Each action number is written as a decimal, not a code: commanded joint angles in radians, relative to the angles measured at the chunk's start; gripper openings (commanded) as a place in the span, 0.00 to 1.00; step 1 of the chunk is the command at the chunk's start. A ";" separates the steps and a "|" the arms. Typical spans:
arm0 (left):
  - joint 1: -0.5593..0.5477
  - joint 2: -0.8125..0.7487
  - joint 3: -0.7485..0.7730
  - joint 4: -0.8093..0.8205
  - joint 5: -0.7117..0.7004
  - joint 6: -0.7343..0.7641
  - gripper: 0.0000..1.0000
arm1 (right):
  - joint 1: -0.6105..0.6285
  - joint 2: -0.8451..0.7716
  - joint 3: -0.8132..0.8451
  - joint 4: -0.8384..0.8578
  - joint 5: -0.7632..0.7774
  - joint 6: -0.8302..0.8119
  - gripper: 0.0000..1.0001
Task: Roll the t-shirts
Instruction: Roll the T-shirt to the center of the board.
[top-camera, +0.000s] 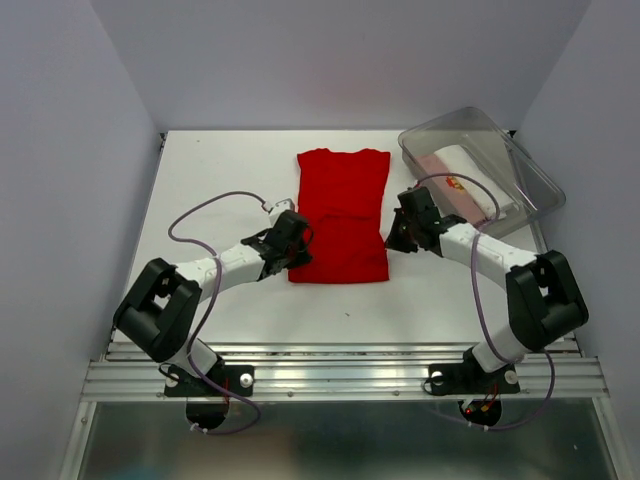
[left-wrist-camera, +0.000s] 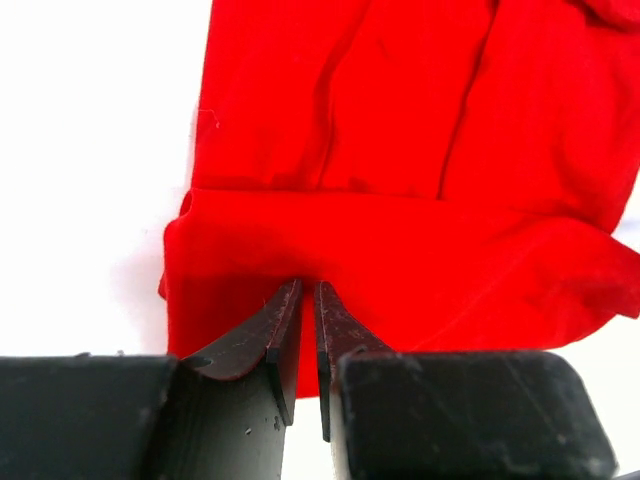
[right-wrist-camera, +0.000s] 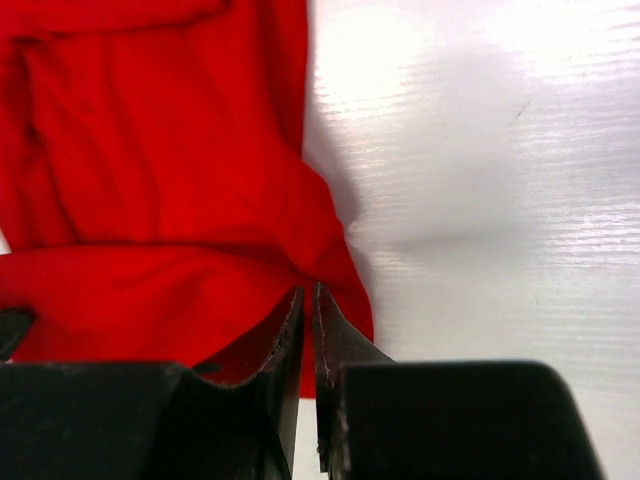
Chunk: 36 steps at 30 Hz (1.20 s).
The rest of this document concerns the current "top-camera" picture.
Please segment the red t-shirt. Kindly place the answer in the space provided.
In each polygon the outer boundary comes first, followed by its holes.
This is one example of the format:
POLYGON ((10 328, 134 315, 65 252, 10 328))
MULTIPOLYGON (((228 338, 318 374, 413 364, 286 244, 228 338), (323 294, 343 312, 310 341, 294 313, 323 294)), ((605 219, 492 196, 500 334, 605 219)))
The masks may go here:
POLYGON ((296 284, 360 284, 390 278, 381 210, 391 154, 376 149, 297 155, 298 211, 310 222, 312 261, 292 269, 296 284))

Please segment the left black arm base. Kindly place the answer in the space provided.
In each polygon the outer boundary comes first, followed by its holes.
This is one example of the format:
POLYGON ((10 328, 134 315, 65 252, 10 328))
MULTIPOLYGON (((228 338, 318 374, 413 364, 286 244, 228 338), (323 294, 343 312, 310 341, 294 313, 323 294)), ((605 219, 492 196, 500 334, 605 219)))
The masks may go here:
POLYGON ((163 394, 168 398, 222 397, 223 393, 213 388, 210 385, 211 382, 235 395, 243 397, 253 395, 255 380, 253 365, 219 363, 206 374, 208 382, 199 375, 193 376, 169 363, 160 364, 158 371, 164 377, 163 394))

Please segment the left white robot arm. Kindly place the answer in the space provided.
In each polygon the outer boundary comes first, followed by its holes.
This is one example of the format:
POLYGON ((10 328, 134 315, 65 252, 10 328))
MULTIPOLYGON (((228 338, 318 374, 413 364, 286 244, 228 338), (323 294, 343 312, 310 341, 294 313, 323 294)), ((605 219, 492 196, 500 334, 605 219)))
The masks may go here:
POLYGON ((216 293, 311 262, 306 218, 285 209, 270 222, 220 254, 176 265, 162 258, 149 261, 116 309, 115 329, 156 363, 188 373, 199 393, 215 392, 222 384, 222 359, 195 338, 192 325, 199 305, 216 293))

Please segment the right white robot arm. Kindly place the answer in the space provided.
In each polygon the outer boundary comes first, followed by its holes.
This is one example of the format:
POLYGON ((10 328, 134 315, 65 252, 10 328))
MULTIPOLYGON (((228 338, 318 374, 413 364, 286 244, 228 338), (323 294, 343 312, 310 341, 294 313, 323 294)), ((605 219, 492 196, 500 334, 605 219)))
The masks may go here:
POLYGON ((513 247, 474 227, 458 215, 443 216, 425 187, 398 195, 399 207, 385 241, 388 249, 414 253, 420 249, 470 268, 472 292, 484 340, 460 366, 463 384, 482 390, 496 371, 528 353, 544 350, 582 327, 589 312, 567 258, 513 247), (481 307, 477 276, 506 293, 507 320, 491 331, 481 307))

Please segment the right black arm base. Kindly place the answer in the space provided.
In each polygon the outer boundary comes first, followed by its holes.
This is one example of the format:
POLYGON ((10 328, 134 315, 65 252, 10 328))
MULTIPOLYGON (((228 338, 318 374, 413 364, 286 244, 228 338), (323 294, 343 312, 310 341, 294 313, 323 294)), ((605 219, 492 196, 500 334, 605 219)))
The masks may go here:
POLYGON ((494 372, 485 372, 467 349, 457 363, 435 363, 428 367, 422 389, 432 396, 482 395, 493 393, 517 394, 521 391, 515 366, 503 365, 494 372))

